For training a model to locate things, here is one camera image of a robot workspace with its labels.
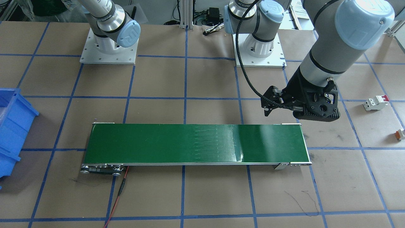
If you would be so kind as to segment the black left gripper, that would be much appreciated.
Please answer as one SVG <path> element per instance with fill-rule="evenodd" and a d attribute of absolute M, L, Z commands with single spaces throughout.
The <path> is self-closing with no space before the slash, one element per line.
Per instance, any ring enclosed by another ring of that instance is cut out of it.
<path fill-rule="evenodd" d="M 301 120 L 332 122 L 340 118 L 338 108 L 338 91 L 334 80 L 327 81 L 326 86 L 317 86 L 308 82 L 297 69 L 283 90 L 270 86 L 263 94 L 271 100 L 261 101 L 264 116 L 268 117 L 276 108 L 293 110 L 293 116 Z"/>

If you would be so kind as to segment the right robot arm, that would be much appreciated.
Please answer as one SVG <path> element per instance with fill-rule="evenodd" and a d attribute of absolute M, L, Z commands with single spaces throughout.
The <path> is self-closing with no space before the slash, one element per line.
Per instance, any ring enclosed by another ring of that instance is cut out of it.
<path fill-rule="evenodd" d="M 139 40 L 141 27 L 123 7 L 111 0 L 80 0 L 79 3 L 93 33 L 98 32 L 124 48 Z"/>

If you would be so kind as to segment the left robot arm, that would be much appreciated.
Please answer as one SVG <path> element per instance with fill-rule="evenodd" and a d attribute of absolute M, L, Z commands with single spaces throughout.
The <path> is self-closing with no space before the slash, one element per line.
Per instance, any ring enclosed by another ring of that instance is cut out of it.
<path fill-rule="evenodd" d="M 236 58 L 251 89 L 261 98 L 264 115 L 288 109 L 296 119 L 331 122 L 340 118 L 336 80 L 391 23 L 404 18 L 403 0 L 303 0 L 318 38 L 287 86 L 270 86 L 264 94 L 251 84 L 240 51 L 265 58 L 284 17 L 275 0 L 231 0 L 225 6 L 224 27 L 235 35 Z"/>

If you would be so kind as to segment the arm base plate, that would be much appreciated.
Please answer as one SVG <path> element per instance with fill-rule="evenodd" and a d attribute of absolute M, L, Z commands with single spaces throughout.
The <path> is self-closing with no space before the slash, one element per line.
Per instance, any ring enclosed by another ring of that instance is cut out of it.
<path fill-rule="evenodd" d="M 80 57 L 80 63 L 134 65 L 137 47 L 138 41 L 130 47 L 121 47 L 110 38 L 96 36 L 90 29 Z"/>
<path fill-rule="evenodd" d="M 286 66 L 278 33 L 270 42 L 258 41 L 252 34 L 240 34 L 238 45 L 244 67 L 282 68 Z"/>

